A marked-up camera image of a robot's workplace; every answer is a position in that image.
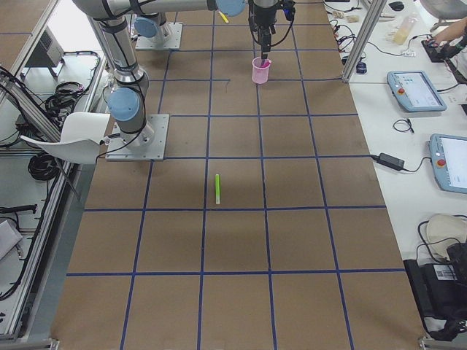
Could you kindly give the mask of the person's forearm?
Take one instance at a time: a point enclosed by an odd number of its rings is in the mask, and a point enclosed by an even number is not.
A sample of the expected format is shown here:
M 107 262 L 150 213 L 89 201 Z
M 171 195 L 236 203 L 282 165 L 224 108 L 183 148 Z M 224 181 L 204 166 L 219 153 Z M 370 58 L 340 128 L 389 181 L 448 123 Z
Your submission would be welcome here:
M 449 25 L 447 28 L 437 33 L 433 37 L 433 41 L 437 44 L 441 44 L 442 42 L 450 42 L 454 39 L 462 37 L 466 31 L 466 21 L 467 18 L 464 17 L 463 19 Z

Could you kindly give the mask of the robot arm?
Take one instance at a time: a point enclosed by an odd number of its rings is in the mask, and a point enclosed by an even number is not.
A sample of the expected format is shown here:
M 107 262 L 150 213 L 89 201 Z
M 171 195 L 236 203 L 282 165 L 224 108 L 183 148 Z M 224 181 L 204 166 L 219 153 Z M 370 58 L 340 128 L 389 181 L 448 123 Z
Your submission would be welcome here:
M 136 58 L 125 15 L 135 14 L 139 19 L 159 23 L 158 18 L 166 12 L 218 10 L 227 16 L 237 16 L 246 6 L 245 1 L 75 1 L 74 4 L 98 27 L 99 43 L 114 65 L 117 88 L 110 94 L 107 106 L 120 128 L 123 145 L 131 149 L 146 147 L 153 141 L 155 131 L 149 126 L 146 113 L 149 77 Z
M 237 16 L 248 6 L 248 23 L 253 41 L 261 48 L 261 57 L 267 58 L 271 48 L 281 44 L 289 34 L 295 20 L 294 1 L 214 1 L 215 11 L 222 16 Z M 277 11 L 284 12 L 289 28 L 285 35 L 277 42 L 272 43 L 272 36 L 276 33 Z M 166 24 L 164 11 L 152 13 L 141 12 L 136 15 L 134 28 L 136 32 L 150 39 L 167 39 L 169 28 Z

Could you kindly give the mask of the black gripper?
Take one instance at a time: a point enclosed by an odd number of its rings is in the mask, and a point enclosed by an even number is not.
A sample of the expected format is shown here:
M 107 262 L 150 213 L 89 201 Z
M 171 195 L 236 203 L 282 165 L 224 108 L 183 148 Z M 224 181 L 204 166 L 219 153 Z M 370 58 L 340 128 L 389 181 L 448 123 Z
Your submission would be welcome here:
M 252 31 L 258 32 L 258 44 L 262 52 L 271 50 L 271 41 L 276 33 L 275 23 L 277 21 L 277 11 L 282 10 L 285 19 L 293 23 L 295 20 L 295 2 L 294 1 L 261 1 L 249 0 L 249 26 Z

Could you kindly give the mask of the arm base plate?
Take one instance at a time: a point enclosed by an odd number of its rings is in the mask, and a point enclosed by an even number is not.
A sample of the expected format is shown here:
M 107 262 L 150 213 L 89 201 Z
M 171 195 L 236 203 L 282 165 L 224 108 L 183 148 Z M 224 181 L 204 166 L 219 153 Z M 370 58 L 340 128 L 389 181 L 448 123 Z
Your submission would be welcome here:
M 139 35 L 136 41 L 138 51 L 178 50 L 182 38 L 182 23 L 165 23 L 155 27 L 154 36 Z
M 163 160 L 168 128 L 168 114 L 149 114 L 145 129 L 136 140 L 130 142 L 132 138 L 124 133 L 123 138 L 118 136 L 110 140 L 105 159 L 108 161 Z

